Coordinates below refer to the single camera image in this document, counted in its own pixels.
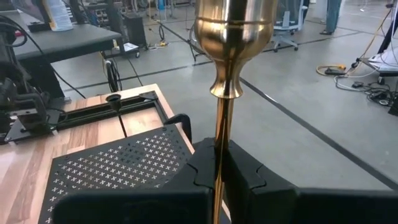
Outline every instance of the black perforated plate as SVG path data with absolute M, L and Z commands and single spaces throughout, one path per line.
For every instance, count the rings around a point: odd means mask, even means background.
M 167 183 L 191 153 L 175 125 L 168 125 L 54 158 L 39 223 L 65 195 L 81 189 L 145 189 Z

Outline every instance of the brass rod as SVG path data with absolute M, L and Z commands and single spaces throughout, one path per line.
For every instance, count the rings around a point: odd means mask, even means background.
M 233 114 L 233 99 L 219 98 L 217 103 L 217 119 L 216 119 L 216 138 L 215 138 L 215 155 L 216 155 L 216 179 L 215 179 L 215 196 L 214 196 L 214 212 L 213 224 L 220 222 L 220 208 L 223 201 L 223 179 L 222 166 L 223 154 L 228 150 L 229 135 L 231 133 L 231 122 Z

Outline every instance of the black table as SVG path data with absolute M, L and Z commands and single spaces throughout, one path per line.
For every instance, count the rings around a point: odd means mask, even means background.
M 26 14 L 22 15 L 24 16 L 22 20 L 17 11 L 1 14 L 13 19 L 24 28 L 26 28 L 26 21 L 34 20 Z M 46 60 L 30 40 L 23 46 L 14 48 L 16 58 L 32 76 L 31 84 L 39 86 L 42 91 L 49 92 L 52 98 L 63 98 L 65 95 L 49 62 L 110 50 L 113 48 L 113 39 L 121 37 L 121 34 L 117 32 L 89 24 L 77 24 L 74 25 L 74 29 L 64 32 L 48 30 L 30 33 L 30 35 L 43 50 Z M 18 37 L 16 42 L 21 40 L 22 37 Z

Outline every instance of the wooden workbench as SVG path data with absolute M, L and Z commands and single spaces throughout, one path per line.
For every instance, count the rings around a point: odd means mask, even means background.
M 169 104 L 156 84 L 120 91 L 122 98 L 155 91 L 168 117 Z M 71 111 L 105 103 L 107 95 L 74 101 L 64 110 Z M 163 126 L 155 108 L 122 115 L 127 135 Z M 193 147 L 177 125 L 189 150 Z M 47 185 L 52 158 L 88 149 L 123 138 L 117 117 L 60 131 L 56 136 L 26 140 L 16 146 L 0 146 L 0 224 L 37 223 Z

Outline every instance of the brass candlestick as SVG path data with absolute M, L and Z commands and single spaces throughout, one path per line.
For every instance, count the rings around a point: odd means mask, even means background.
M 270 40 L 277 0 L 197 0 L 196 4 L 195 35 L 217 69 L 210 92 L 218 98 L 213 223 L 219 223 L 222 155 L 228 149 L 234 99 L 243 94 L 239 74 Z

